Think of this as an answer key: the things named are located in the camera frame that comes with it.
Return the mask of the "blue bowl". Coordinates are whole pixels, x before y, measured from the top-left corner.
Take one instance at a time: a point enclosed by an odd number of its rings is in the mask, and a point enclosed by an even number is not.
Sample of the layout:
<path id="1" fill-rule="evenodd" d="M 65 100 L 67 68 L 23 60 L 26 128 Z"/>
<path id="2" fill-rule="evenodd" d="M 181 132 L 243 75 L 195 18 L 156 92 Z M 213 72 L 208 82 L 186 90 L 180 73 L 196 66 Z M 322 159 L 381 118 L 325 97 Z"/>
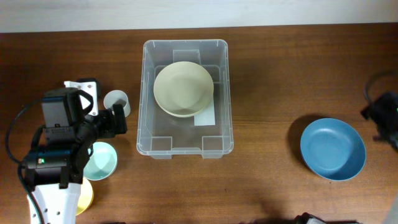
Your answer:
<path id="1" fill-rule="evenodd" d="M 357 130 L 333 118 L 318 119 L 303 130 L 300 152 L 312 172 L 332 181 L 356 177 L 367 159 L 365 143 Z"/>

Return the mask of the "beige bowl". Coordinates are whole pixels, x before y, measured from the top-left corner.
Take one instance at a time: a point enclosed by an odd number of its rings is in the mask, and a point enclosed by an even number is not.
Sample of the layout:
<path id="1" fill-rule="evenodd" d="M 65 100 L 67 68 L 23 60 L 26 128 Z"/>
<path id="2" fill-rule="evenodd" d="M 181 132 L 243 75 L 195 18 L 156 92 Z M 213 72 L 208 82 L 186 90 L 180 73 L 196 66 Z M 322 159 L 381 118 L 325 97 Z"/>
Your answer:
<path id="1" fill-rule="evenodd" d="M 189 118 L 189 117 L 195 116 L 196 114 L 201 113 L 202 111 L 205 110 L 205 108 L 206 107 L 203 107 L 199 110 L 191 110 L 190 108 L 182 108 L 180 110 L 175 110 L 175 111 L 170 111 L 165 108 L 162 108 L 162 110 L 164 110 L 166 113 L 168 113 L 174 117 Z"/>
<path id="2" fill-rule="evenodd" d="M 175 62 L 163 68 L 154 81 L 154 97 L 160 108 L 170 111 L 206 107 L 214 94 L 210 73 L 193 62 Z"/>

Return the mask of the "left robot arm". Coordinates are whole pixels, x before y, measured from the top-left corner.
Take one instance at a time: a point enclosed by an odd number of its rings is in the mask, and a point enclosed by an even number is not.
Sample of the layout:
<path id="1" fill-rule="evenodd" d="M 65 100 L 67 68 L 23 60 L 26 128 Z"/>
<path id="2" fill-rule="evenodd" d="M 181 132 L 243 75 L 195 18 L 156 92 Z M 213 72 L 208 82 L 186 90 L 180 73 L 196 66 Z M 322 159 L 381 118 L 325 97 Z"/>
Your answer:
<path id="1" fill-rule="evenodd" d="M 19 176 L 31 223 L 74 223 L 83 169 L 98 139 L 127 131 L 123 106 L 85 114 L 81 104 L 42 103 L 45 125 L 34 134 Z"/>

